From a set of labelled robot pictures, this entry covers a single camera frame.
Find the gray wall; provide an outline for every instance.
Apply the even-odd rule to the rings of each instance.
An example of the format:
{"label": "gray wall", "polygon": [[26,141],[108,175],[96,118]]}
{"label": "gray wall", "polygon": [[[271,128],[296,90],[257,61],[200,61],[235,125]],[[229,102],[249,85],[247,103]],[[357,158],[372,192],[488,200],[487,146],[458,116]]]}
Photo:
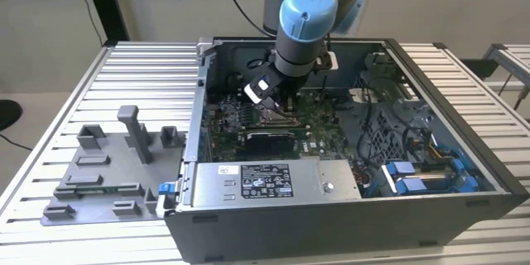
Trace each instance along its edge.
{"label": "gray wall", "polygon": [[0,92],[72,90],[98,49],[82,0],[0,0]]}
{"label": "gray wall", "polygon": [[[263,0],[237,0],[261,24]],[[200,36],[257,36],[231,0],[119,0],[131,38],[195,41]]]}
{"label": "gray wall", "polygon": [[474,58],[491,43],[530,43],[528,22],[528,0],[368,0],[356,35],[443,42]]}

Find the metal work surface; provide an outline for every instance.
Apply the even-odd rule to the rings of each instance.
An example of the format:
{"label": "metal work surface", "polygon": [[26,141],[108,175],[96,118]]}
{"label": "metal work surface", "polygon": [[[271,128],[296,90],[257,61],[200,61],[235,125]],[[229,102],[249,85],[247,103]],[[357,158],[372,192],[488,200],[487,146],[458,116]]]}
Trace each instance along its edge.
{"label": "metal work surface", "polygon": [[[459,63],[431,44],[403,44],[434,85],[530,190],[530,128]],[[183,264],[163,220],[42,227],[38,219],[68,167],[82,124],[125,132],[121,105],[140,108],[151,132],[187,132],[197,65],[195,44],[119,43],[98,57],[0,198],[0,264]],[[257,264],[528,264],[530,202],[475,224],[443,248],[257,261]]]}
{"label": "metal work surface", "polygon": [[484,59],[494,60],[524,86],[530,86],[530,45],[494,44]]}

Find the gray plastic block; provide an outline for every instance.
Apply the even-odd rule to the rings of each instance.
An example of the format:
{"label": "gray plastic block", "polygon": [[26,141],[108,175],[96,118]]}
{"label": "gray plastic block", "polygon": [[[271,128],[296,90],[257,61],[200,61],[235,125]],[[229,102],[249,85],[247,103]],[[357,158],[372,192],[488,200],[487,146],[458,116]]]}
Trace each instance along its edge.
{"label": "gray plastic block", "polygon": [[100,185],[102,183],[101,175],[96,176],[69,176],[65,185],[68,186],[90,186]]}
{"label": "gray plastic block", "polygon": [[115,215],[137,215],[140,213],[140,207],[136,204],[136,201],[116,201],[113,203],[112,211]]}
{"label": "gray plastic block", "polygon": [[145,196],[143,198],[143,203],[144,203],[149,213],[151,214],[156,214],[156,198],[155,198],[155,195],[152,194],[151,189],[147,189],[147,191],[145,191]]}
{"label": "gray plastic block", "polygon": [[101,127],[97,124],[82,125],[81,130],[77,134],[77,141],[81,148],[85,150],[100,149],[96,142],[96,138],[104,138]]}
{"label": "gray plastic block", "polygon": [[72,213],[74,212],[73,208],[68,204],[60,205],[48,205],[44,208],[44,216],[49,220],[64,220],[68,218],[73,218]]}
{"label": "gray plastic block", "polygon": [[164,148],[176,148],[183,144],[183,138],[179,137],[176,127],[163,127],[160,130],[160,140]]}
{"label": "gray plastic block", "polygon": [[53,197],[58,200],[78,199],[80,195],[74,191],[73,187],[57,187],[53,191]]}
{"label": "gray plastic block", "polygon": [[152,162],[149,144],[147,142],[147,132],[141,129],[139,120],[139,108],[136,106],[120,106],[117,111],[117,121],[125,124],[129,133],[128,143],[133,145],[136,154],[143,164]]}
{"label": "gray plastic block", "polygon": [[129,197],[133,195],[139,195],[143,197],[143,188],[141,184],[139,183],[123,183],[117,187],[117,193],[120,194],[121,197]]}
{"label": "gray plastic block", "polygon": [[[100,150],[84,150],[78,147],[50,200],[50,205],[69,204],[74,209],[74,216],[61,220],[49,220],[42,216],[40,222],[44,226],[159,219],[153,200],[157,198],[157,186],[168,180],[168,177],[177,177],[183,147],[164,148],[160,134],[149,133],[152,140],[149,151],[155,160],[149,164],[143,164],[125,143],[125,135],[128,134],[108,133],[105,138],[96,138]],[[108,164],[78,166],[76,161],[80,156],[111,158]],[[102,181],[97,185],[66,185],[70,176],[101,176]],[[151,189],[152,197],[145,196],[147,189]],[[115,215],[113,202],[120,200],[136,202],[140,208],[136,216]]]}
{"label": "gray plastic block", "polygon": [[102,166],[111,163],[108,155],[84,155],[77,157],[77,166]]}
{"label": "gray plastic block", "polygon": [[[141,135],[145,136],[145,141],[147,141],[147,145],[152,144],[152,139],[151,139],[151,135],[147,132],[147,128],[144,124],[140,124],[140,131],[141,131]],[[125,136],[125,142],[129,148],[133,148],[133,140],[132,137],[129,135]]]}

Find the power supply label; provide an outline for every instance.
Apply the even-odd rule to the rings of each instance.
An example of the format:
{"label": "power supply label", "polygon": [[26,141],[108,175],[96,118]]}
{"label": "power supply label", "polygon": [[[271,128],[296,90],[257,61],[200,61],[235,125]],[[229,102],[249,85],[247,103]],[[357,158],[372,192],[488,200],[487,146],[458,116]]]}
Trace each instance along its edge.
{"label": "power supply label", "polygon": [[245,199],[292,197],[288,164],[241,165],[241,196]]}

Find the black cable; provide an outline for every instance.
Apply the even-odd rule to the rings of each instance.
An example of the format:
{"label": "black cable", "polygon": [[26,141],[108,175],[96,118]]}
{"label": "black cable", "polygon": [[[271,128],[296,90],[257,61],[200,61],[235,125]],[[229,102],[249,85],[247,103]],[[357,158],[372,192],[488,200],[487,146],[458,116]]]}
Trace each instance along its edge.
{"label": "black cable", "polygon": [[26,147],[26,146],[24,146],[24,145],[20,145],[20,144],[14,143],[14,142],[13,142],[12,140],[9,140],[9,138],[8,138],[6,136],[4,136],[2,134],[0,134],[0,138],[2,138],[5,141],[8,141],[8,143],[9,143],[10,145],[14,145],[14,146],[17,146],[17,147],[20,147],[20,148],[24,148],[25,150],[29,150],[29,151],[33,150],[33,148]]}
{"label": "black cable", "polygon": [[252,70],[265,63],[263,58],[255,58],[247,62],[247,69]]}
{"label": "black cable", "polygon": [[515,102],[515,106],[514,106],[514,110],[515,111],[519,108],[520,102],[522,102],[522,99],[518,99],[516,102]]}
{"label": "black cable", "polygon": [[327,48],[328,48],[328,52],[331,52],[331,34],[327,35],[327,40],[328,40]]}
{"label": "black cable", "polygon": [[240,12],[240,14],[243,15],[243,17],[247,19],[249,25],[252,25],[252,27],[265,36],[268,37],[276,37],[273,34],[269,34],[268,32],[265,32],[261,28],[257,27],[257,25],[252,22],[252,20],[248,18],[244,10],[241,9],[241,7],[239,6],[237,0],[232,0],[235,6],[237,7],[237,10]]}
{"label": "black cable", "polygon": [[280,111],[279,109],[272,109],[272,111],[276,114],[281,115],[283,117],[288,117],[288,118],[297,118],[297,117],[303,117],[303,116],[307,116],[307,115],[315,113],[315,111],[320,108],[321,103],[324,102],[324,95],[325,95],[324,90],[325,90],[327,79],[328,79],[328,77],[324,76],[324,78],[321,80],[320,100],[317,102],[317,105],[315,106],[315,108],[311,111],[301,113],[301,114],[287,114],[285,112]]}
{"label": "black cable", "polygon": [[504,81],[504,84],[503,84],[503,86],[500,87],[500,90],[498,91],[498,95],[499,95],[499,96],[500,96],[500,94],[502,94],[503,91],[504,91],[504,88],[506,88],[507,83],[510,82],[510,79],[511,79],[511,74],[507,76],[507,79],[506,79],[506,81]]}
{"label": "black cable", "polygon": [[98,44],[102,47],[102,39],[101,36],[98,34],[97,28],[96,28],[96,24],[93,22],[93,17],[92,17],[92,12],[90,12],[90,6],[88,5],[88,0],[84,0],[84,4],[86,5],[86,11],[88,11],[88,16],[90,18],[90,23],[92,23],[92,27],[93,27],[93,31],[96,31],[97,34],[97,38],[98,38]]}

